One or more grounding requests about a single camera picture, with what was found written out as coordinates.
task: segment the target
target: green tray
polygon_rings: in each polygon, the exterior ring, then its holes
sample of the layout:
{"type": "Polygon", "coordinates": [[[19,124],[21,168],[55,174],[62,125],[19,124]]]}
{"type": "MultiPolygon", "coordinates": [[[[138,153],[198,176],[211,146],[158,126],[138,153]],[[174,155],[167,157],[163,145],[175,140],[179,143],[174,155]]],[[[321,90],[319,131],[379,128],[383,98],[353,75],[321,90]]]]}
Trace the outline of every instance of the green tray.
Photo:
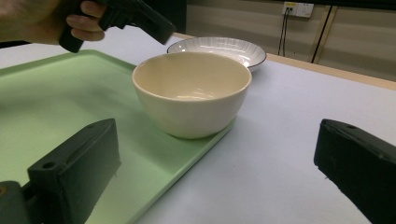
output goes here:
{"type": "Polygon", "coordinates": [[[221,137],[163,133],[146,116],[131,80],[134,65],[94,50],[0,70],[0,181],[29,178],[26,169],[84,126],[117,122],[122,165],[87,223],[137,220],[221,137]]]}

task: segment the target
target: electrical cable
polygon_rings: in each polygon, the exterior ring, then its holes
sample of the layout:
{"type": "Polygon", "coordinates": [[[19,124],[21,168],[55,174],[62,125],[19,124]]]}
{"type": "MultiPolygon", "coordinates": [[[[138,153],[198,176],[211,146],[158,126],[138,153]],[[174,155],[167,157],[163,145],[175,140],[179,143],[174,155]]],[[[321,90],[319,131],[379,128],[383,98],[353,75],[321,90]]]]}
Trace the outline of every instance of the electrical cable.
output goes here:
{"type": "Polygon", "coordinates": [[[289,8],[288,12],[286,13],[286,19],[285,19],[285,34],[283,35],[283,57],[286,57],[286,51],[285,51],[285,46],[286,46],[286,31],[288,31],[288,19],[289,19],[289,14],[291,12],[291,8],[289,8]]]}
{"type": "Polygon", "coordinates": [[[288,17],[290,12],[291,12],[291,8],[287,7],[285,10],[285,14],[283,15],[282,33],[279,39],[279,47],[277,49],[277,55],[280,55],[280,49],[282,48],[282,41],[283,41],[283,56],[285,56],[286,30],[288,27],[288,17]]]}
{"type": "Polygon", "coordinates": [[[282,47],[282,39],[283,39],[283,31],[285,29],[285,22],[286,22],[286,13],[289,11],[289,8],[287,7],[285,10],[285,14],[283,14],[283,24],[282,24],[282,32],[280,34],[280,39],[279,39],[279,47],[277,49],[277,55],[280,54],[280,48],[282,47]]]}

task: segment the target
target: power outlet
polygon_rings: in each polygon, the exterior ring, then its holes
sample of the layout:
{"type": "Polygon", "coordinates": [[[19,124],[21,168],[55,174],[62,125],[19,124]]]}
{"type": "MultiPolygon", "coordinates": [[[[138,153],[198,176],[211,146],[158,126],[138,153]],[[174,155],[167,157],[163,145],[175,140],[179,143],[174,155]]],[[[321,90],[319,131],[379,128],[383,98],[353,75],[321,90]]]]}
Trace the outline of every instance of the power outlet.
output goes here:
{"type": "Polygon", "coordinates": [[[310,18],[314,4],[285,2],[282,9],[282,15],[285,15],[287,8],[290,9],[289,16],[310,18]]]}
{"type": "Polygon", "coordinates": [[[297,17],[310,18],[313,9],[314,9],[314,4],[299,3],[297,4],[295,13],[297,17]]]}
{"type": "Polygon", "coordinates": [[[285,15],[287,8],[290,8],[289,16],[296,16],[298,3],[295,2],[285,2],[283,5],[282,15],[285,15]]]}

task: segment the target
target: table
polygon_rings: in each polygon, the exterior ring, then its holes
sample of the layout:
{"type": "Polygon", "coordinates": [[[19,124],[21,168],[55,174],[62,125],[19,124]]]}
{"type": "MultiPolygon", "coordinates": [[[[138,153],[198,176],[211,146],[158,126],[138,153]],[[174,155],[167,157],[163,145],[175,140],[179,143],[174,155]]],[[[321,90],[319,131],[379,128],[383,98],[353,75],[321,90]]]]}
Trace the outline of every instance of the table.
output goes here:
{"type": "MultiPolygon", "coordinates": [[[[85,42],[139,64],[166,46],[138,28],[85,42]]],[[[0,68],[66,53],[0,49],[0,68]]],[[[396,83],[269,55],[233,128],[136,223],[369,223],[313,163],[319,124],[336,119],[396,146],[396,83]]]]}

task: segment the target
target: bowl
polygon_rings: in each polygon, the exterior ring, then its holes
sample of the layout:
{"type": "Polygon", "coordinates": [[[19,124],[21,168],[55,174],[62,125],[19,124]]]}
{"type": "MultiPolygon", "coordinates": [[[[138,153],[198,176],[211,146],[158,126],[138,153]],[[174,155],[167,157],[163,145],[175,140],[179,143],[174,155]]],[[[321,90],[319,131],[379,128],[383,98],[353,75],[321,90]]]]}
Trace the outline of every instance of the bowl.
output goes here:
{"type": "Polygon", "coordinates": [[[251,82],[249,70],[241,63],[204,52],[148,59],[136,67],[132,77],[148,117],[164,132],[187,139],[226,128],[251,82]]]}
{"type": "Polygon", "coordinates": [[[228,37],[195,37],[181,40],[168,48],[168,53],[176,52],[210,52],[232,58],[250,72],[259,68],[267,57],[266,52],[259,46],[245,40],[228,37]]]}

